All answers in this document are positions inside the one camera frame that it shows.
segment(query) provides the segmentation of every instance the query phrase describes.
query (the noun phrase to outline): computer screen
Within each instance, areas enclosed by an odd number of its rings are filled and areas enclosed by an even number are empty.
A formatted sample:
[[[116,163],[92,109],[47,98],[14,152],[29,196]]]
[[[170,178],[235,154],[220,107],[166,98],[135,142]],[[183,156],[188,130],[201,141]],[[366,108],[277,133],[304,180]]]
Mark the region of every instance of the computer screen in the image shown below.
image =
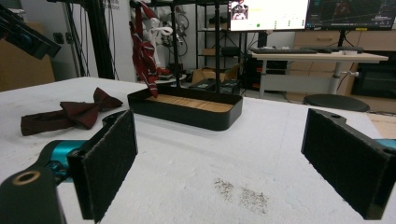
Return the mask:
[[[230,30],[303,30],[308,2],[309,0],[230,0]]]
[[[306,28],[312,30],[390,30],[396,0],[311,0]]]

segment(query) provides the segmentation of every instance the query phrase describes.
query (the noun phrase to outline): black stool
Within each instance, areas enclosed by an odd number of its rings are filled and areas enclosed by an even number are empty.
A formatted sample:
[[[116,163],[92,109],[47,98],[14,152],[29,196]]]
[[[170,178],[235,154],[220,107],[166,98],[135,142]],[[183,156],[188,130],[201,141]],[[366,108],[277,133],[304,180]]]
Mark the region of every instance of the black stool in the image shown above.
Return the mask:
[[[367,112],[370,110],[370,106],[360,100],[333,94],[314,94],[305,96],[304,104],[358,112]]]

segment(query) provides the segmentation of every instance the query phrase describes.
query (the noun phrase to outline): dark red cloth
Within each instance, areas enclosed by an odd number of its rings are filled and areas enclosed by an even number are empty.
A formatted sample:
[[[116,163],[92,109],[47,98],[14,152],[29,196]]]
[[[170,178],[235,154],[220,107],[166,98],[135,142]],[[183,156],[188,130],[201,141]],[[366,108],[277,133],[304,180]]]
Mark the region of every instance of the dark red cloth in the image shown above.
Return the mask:
[[[103,109],[120,107],[122,101],[99,88],[93,94],[94,103],[61,102],[63,110],[26,115],[21,118],[23,136],[66,129],[79,124],[92,128]]]
[[[143,2],[140,2],[139,6],[135,8],[135,23],[129,22],[131,38],[134,41],[132,59],[136,73],[148,85],[151,95],[157,98],[158,89],[155,81],[158,79],[158,73],[157,64],[154,59],[155,48],[149,41],[143,40],[142,12],[140,7],[143,8],[145,14],[150,19],[156,17],[155,13]]]

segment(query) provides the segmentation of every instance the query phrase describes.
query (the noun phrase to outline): desk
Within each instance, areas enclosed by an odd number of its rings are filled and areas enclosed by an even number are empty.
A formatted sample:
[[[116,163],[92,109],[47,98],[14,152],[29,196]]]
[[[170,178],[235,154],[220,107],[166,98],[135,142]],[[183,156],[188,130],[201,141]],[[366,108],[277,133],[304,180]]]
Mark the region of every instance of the desk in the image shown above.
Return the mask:
[[[343,63],[379,63],[386,61],[388,57],[362,53],[355,55],[343,55],[339,52],[331,54],[256,54],[252,57],[262,60],[262,77],[260,82],[260,98],[264,91],[296,91],[313,93],[336,94]],[[300,62],[328,62],[335,63],[332,77],[304,77],[304,76],[280,76],[267,75],[267,61],[300,61]]]
[[[99,114],[91,130],[79,127],[22,136],[21,117],[60,109],[60,101],[92,102],[96,87],[124,102]],[[0,93],[0,182],[35,162],[48,142],[87,140],[99,121],[128,108],[127,94],[144,84],[79,77]],[[139,154],[110,205],[113,223],[367,223],[301,153],[307,105],[244,98],[242,115],[224,132],[134,115]],[[372,137],[366,114],[326,109]],[[71,183],[58,187],[68,223],[82,220]],[[394,223],[396,192],[382,220]]]

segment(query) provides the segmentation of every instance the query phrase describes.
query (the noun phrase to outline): black tray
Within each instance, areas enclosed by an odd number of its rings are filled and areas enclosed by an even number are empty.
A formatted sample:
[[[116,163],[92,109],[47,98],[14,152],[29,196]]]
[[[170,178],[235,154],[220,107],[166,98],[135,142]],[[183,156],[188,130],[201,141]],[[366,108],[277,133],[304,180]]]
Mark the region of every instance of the black tray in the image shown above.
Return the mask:
[[[134,113],[213,131],[227,130],[242,113],[243,97],[240,95],[196,91],[167,86],[157,87],[159,92],[157,101],[152,100],[153,97],[151,97],[148,89],[128,94],[129,107],[132,108]],[[162,102],[161,99],[163,96],[175,97],[176,99],[178,99],[178,97],[183,97],[189,101],[204,101],[209,104],[226,104],[230,108],[222,112],[214,112],[186,105],[174,105]]]

